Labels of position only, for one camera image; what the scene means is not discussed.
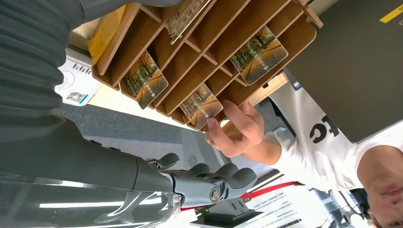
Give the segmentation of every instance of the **man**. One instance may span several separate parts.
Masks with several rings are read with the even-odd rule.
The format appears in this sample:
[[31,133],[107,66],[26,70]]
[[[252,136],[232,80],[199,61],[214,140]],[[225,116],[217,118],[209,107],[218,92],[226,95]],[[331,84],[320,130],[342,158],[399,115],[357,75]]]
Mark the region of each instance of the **man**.
[[318,190],[365,188],[376,221],[384,228],[403,227],[402,122],[356,144],[304,89],[295,91],[288,83],[271,98],[295,139],[264,135],[263,118],[249,102],[238,108],[222,101],[230,122],[221,128],[209,119],[206,141],[228,157],[242,154]]

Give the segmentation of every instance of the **wooden card holder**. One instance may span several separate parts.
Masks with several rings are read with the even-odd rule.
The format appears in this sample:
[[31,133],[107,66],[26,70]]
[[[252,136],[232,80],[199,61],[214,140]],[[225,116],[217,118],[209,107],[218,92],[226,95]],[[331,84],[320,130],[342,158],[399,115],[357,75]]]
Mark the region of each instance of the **wooden card holder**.
[[[114,89],[120,85],[121,92],[133,98],[121,80],[147,50],[169,83],[151,108],[191,128],[193,125],[179,106],[200,85],[205,83],[219,100],[241,105],[315,39],[316,31],[307,17],[321,23],[308,5],[298,0],[211,0],[171,45],[165,27],[178,6],[129,5],[126,11],[132,14],[124,15],[108,47],[112,51],[101,56],[107,61],[94,66],[94,77]],[[230,57],[265,25],[278,37],[288,57],[257,82],[247,85]],[[215,118],[220,122],[225,115],[220,112]]]

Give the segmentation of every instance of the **wrist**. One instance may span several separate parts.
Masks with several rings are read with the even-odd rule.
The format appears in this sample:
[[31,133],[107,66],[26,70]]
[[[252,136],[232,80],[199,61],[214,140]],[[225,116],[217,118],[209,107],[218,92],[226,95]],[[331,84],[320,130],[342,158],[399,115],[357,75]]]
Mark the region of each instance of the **wrist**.
[[243,154],[245,158],[265,165],[275,164],[281,155],[281,146],[277,143],[262,140],[259,144],[249,147]]

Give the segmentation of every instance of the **fingernail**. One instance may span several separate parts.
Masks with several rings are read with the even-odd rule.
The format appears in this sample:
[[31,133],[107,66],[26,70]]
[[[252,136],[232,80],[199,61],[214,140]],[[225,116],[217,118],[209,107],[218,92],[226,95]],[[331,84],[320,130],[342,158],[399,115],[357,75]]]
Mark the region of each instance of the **fingernail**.
[[215,126],[215,119],[214,118],[209,118],[207,119],[207,125],[209,128],[212,128]]

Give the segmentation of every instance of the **white t-shirt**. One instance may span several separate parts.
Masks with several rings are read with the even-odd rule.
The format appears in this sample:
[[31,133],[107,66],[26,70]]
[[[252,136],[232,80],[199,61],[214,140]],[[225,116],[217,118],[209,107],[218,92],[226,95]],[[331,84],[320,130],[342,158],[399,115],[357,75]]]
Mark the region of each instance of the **white t-shirt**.
[[351,143],[303,89],[290,83],[270,96],[296,133],[295,139],[267,133],[265,139],[281,145],[281,157],[272,165],[309,187],[327,191],[362,188],[357,177],[363,154],[378,145],[403,151],[403,122],[359,144]]

